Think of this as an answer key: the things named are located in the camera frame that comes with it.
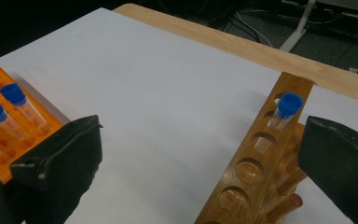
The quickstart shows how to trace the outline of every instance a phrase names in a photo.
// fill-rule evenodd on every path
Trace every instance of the wooden table edge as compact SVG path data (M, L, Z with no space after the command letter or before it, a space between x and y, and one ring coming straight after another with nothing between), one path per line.
M122 5L114 12L279 72L309 79L316 85L358 100L358 75L354 73L135 4Z

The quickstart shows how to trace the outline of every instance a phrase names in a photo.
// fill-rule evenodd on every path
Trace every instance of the orange test tube rack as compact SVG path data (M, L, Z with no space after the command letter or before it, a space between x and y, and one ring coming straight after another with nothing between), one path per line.
M9 76L1 67L0 67L0 89L6 84L16 82L11 76ZM61 128L60 122L55 119L41 104L39 104L34 97L29 94L25 89L22 89L25 96L30 100L34 107L39 111L42 117L46 120L48 125L51 127L51 130L48 134L44 136L40 136L37 134L35 127L16 109L14 105L12 105L9 101L5 99L3 95L0 94L0 105L4 108L4 110L26 131L34 142L27 148L23 148L16 143L14 139L11 139L8 134L4 133L0 130L0 146L2 146L5 150L14 153L14 157L8 162L0 161L0 181L2 183L6 183L11 179L11 174L9 171L9 165L27 151L31 150L37 144L48 138L50 135L55 133L57 130Z

